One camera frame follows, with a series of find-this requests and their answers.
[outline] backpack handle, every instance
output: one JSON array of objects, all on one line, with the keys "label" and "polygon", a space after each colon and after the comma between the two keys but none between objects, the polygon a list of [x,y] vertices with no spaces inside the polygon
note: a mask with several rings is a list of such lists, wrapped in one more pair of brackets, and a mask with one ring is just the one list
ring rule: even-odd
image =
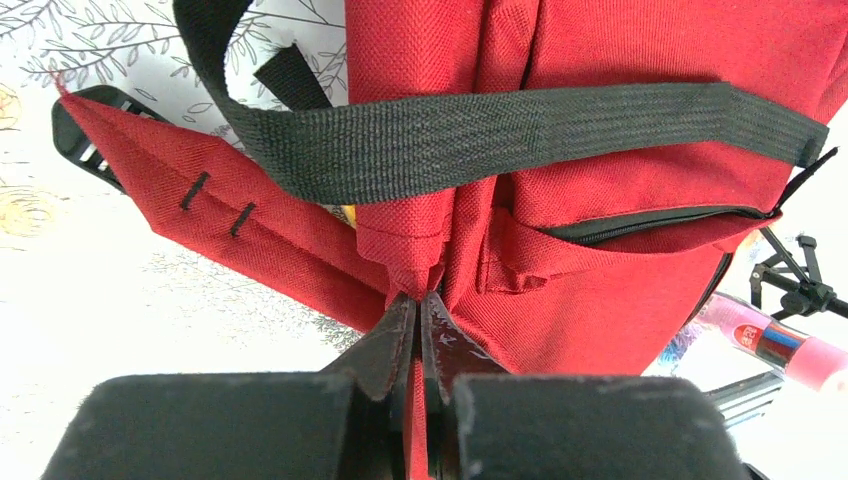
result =
[{"label": "backpack handle", "polygon": [[300,67],[262,77],[302,111],[250,108],[229,96],[224,76],[229,39],[250,3],[175,0],[174,15],[198,76],[247,151],[281,188],[311,202],[396,200],[562,161],[705,141],[806,167],[828,132],[727,83],[439,95],[325,108],[314,84],[304,83],[301,95],[291,91],[286,70],[315,81],[305,62],[290,61],[295,46],[278,54],[288,61],[275,63]]}]

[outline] tripod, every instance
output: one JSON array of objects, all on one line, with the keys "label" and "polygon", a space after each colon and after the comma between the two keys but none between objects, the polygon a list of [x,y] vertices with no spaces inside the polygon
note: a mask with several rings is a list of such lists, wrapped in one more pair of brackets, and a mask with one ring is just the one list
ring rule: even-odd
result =
[{"label": "tripod", "polygon": [[[762,308],[762,284],[767,283],[786,292],[780,299],[783,309],[772,315],[775,320],[782,321],[793,315],[809,317],[824,311],[848,318],[848,303],[838,300],[833,288],[822,282],[821,270],[816,258],[815,238],[806,235],[800,235],[797,238],[798,245],[804,251],[807,264],[806,267],[802,267],[770,228],[763,228],[760,232],[776,253],[768,260],[755,265],[751,272],[751,304],[753,306]],[[779,267],[781,263],[785,263],[786,267]],[[793,274],[797,281],[783,276],[785,273]]]}]

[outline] pink bottle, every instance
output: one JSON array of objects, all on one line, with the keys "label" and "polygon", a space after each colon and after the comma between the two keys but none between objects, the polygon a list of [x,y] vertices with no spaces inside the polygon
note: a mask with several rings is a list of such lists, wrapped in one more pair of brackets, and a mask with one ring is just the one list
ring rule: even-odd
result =
[{"label": "pink bottle", "polygon": [[696,321],[816,391],[848,394],[848,352],[774,321],[747,302],[716,293]]}]

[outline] red polyester fabric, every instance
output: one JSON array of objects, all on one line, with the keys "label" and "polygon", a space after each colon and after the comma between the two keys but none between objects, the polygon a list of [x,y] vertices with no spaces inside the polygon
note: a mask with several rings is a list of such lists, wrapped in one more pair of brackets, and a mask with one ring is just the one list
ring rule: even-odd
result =
[{"label": "red polyester fabric", "polygon": [[[358,0],[346,16],[353,103],[726,81],[827,122],[848,96],[848,4],[837,0]],[[641,373],[722,257],[765,222],[722,215],[594,247],[540,229],[680,207],[767,212],[791,171],[717,143],[649,148],[361,205],[354,231],[220,139],[63,103],[157,233],[363,331],[398,292],[420,298],[443,282],[457,324],[516,373]],[[407,465],[425,479],[419,370]]]}]

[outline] strap adjuster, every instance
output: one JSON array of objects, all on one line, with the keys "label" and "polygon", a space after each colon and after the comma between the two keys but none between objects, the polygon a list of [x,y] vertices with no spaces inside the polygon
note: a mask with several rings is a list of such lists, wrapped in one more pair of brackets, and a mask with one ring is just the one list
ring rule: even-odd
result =
[{"label": "strap adjuster", "polygon": [[[75,92],[74,95],[167,123],[158,113],[150,110],[123,91],[109,85],[86,88]],[[53,145],[59,154],[77,167],[112,185],[122,193],[126,193],[121,182],[118,181],[115,173],[109,167],[109,162],[103,158],[97,147],[91,143],[85,132],[58,100],[53,104],[51,118],[53,119]]]}]

